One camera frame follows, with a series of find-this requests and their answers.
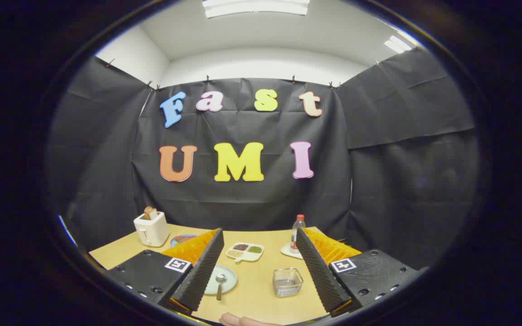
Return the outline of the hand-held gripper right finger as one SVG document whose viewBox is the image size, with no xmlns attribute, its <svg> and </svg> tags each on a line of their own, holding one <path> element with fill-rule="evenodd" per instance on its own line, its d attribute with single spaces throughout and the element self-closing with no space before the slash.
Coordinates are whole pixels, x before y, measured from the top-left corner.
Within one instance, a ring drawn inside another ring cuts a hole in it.
<svg viewBox="0 0 522 326">
<path fill-rule="evenodd" d="M 382 250 L 360 252 L 309 228 L 297 229 L 296 246 L 331 317 L 379 301 L 419 276 Z"/>
</svg>

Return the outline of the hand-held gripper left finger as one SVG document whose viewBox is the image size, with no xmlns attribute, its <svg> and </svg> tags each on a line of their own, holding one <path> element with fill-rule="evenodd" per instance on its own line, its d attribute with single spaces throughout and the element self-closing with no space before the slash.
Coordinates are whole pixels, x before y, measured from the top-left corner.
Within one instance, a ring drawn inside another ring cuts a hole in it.
<svg viewBox="0 0 522 326">
<path fill-rule="evenodd" d="M 106 276 L 142 300 L 183 314 L 197 311 L 224 247 L 217 228 L 159 253 L 143 250 Z"/>
</svg>

